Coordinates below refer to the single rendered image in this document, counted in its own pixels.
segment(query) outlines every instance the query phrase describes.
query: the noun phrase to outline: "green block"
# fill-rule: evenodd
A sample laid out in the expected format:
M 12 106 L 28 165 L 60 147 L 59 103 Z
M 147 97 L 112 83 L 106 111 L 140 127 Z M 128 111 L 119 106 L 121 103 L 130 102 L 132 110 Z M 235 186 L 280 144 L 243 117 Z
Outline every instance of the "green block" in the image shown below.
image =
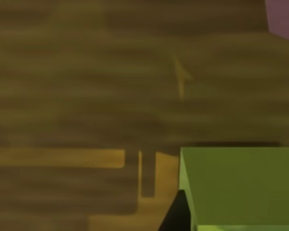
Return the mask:
M 198 231 L 289 231 L 289 148 L 182 148 Z

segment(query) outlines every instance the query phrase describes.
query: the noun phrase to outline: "black object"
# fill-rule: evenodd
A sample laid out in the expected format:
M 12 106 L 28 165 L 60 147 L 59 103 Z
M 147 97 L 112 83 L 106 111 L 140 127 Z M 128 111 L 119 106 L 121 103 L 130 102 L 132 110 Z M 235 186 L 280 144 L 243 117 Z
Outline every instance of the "black object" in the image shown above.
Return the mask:
M 191 231 L 191 213 L 184 190 L 178 191 L 158 231 Z

